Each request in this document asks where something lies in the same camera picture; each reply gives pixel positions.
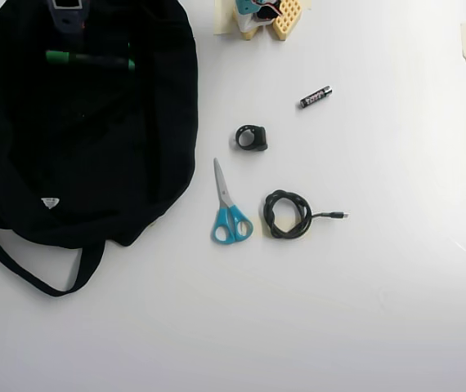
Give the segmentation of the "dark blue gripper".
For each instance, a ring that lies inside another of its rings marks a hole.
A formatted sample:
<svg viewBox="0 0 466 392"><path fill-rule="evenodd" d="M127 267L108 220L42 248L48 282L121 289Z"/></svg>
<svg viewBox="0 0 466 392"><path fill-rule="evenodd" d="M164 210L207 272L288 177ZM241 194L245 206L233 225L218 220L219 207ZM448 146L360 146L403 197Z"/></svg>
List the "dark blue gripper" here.
<svg viewBox="0 0 466 392"><path fill-rule="evenodd" d="M90 11L88 0L47 0L58 32L70 43L83 42L83 30Z"/></svg>

